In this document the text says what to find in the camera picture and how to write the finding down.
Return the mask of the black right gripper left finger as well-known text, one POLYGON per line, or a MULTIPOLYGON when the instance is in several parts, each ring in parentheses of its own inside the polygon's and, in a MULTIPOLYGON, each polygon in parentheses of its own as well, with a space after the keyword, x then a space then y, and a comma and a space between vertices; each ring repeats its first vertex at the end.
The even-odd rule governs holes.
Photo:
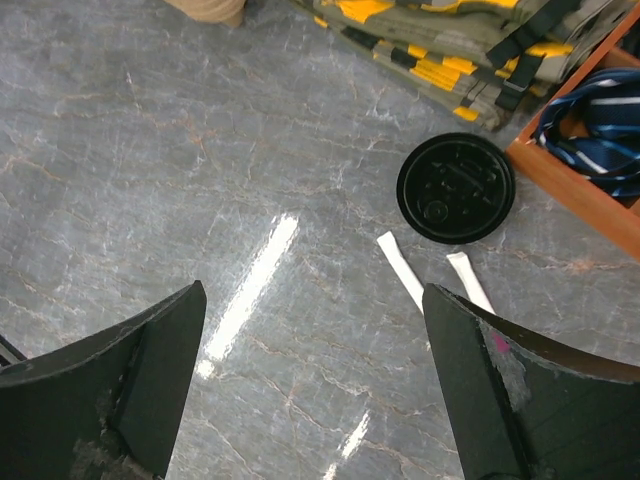
POLYGON ((196 281, 121 323, 1 367, 2 478, 165 478, 206 305, 196 281))

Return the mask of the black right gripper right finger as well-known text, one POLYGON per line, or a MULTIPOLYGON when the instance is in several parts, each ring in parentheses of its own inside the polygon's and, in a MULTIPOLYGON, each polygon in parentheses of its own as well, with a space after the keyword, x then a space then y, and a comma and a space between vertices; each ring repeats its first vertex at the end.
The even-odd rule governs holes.
POLYGON ((422 297, 467 479, 636 479, 639 369, 562 344, 444 287, 422 297))

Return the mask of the black plastic cup lid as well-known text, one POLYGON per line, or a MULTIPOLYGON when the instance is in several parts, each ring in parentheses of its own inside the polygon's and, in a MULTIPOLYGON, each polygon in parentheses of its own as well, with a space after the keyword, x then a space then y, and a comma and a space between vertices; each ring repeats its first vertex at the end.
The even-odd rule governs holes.
POLYGON ((504 151, 471 133, 437 135, 416 147, 396 182, 406 222, 445 245, 481 240, 500 227, 516 194, 515 173, 504 151))

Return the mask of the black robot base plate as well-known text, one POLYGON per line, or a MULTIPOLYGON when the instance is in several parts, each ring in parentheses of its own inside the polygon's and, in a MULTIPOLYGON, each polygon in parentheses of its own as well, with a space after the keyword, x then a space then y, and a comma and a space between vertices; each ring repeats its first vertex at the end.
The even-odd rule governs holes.
POLYGON ((3 335, 0 336, 0 365, 2 368, 25 361, 27 357, 3 335))

